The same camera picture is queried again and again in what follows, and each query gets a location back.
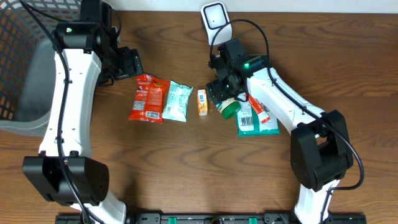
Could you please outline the green lidded jar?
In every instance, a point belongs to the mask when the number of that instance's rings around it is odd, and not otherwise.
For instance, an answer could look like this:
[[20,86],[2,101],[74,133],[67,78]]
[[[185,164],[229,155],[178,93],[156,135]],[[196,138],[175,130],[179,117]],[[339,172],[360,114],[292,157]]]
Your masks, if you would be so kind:
[[230,119],[241,109],[241,105],[234,98],[229,98],[216,105],[217,110],[224,119]]

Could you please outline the orange tissue pack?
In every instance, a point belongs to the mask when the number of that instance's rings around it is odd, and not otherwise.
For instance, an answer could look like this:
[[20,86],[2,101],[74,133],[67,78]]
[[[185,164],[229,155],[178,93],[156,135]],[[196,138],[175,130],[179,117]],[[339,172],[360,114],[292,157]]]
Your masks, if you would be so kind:
[[205,89],[198,90],[197,104],[199,116],[206,116],[208,114],[208,101]]

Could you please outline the red snack stick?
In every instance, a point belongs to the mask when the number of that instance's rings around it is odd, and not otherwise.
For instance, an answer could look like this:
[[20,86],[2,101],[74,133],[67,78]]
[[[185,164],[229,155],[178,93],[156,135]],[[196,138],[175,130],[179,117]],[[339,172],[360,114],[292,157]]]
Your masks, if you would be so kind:
[[265,111],[265,109],[262,107],[260,102],[258,102],[255,98],[253,98],[251,95],[249,95],[248,102],[252,106],[253,110],[256,112],[257,117],[259,118],[260,123],[265,124],[268,122],[271,117],[268,115],[268,113]]

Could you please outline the green white glove pack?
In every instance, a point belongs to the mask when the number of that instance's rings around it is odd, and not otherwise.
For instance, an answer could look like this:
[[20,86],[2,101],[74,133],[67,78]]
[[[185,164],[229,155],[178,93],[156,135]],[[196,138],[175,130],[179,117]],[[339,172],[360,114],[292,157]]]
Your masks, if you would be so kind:
[[270,136],[280,134],[278,119],[271,113],[271,111],[260,102],[262,107],[271,117],[265,124],[260,123],[256,112],[253,110],[250,103],[240,101],[241,109],[236,115],[236,123],[238,126],[238,136]]

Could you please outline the red snack bag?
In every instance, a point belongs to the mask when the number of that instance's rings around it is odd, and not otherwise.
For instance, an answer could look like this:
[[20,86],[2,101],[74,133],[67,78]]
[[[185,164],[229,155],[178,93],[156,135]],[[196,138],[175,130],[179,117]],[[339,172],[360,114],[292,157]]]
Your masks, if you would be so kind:
[[167,80],[148,74],[139,75],[129,120],[162,123],[164,93],[169,86],[170,82]]

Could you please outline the mint green snack bag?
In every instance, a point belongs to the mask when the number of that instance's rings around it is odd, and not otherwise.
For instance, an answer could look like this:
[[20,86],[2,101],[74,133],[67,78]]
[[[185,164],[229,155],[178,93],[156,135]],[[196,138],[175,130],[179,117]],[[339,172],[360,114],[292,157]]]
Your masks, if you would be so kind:
[[166,106],[162,112],[163,119],[187,121],[187,107],[193,87],[170,82]]

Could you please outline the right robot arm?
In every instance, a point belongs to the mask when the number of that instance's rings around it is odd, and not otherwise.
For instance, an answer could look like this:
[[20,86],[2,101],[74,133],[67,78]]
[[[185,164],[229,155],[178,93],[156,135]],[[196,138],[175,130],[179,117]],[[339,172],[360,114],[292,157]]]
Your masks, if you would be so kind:
[[277,74],[266,55],[211,55],[208,66],[218,78],[207,84],[219,105],[231,98],[253,97],[267,106],[290,133],[290,165],[300,182],[298,202],[289,217],[294,223],[328,223],[331,197],[358,153],[349,141],[344,116],[329,113],[298,95]]

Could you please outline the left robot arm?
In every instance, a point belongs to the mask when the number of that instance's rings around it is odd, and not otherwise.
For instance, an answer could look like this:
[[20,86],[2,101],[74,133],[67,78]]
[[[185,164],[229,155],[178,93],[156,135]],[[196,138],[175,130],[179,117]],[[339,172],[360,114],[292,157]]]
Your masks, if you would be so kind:
[[55,88],[47,130],[22,170],[48,202],[80,211],[82,223],[131,223],[127,205],[109,189],[108,166],[92,158],[90,122],[98,82],[143,73],[139,53],[118,46],[100,21],[61,22],[55,43]]

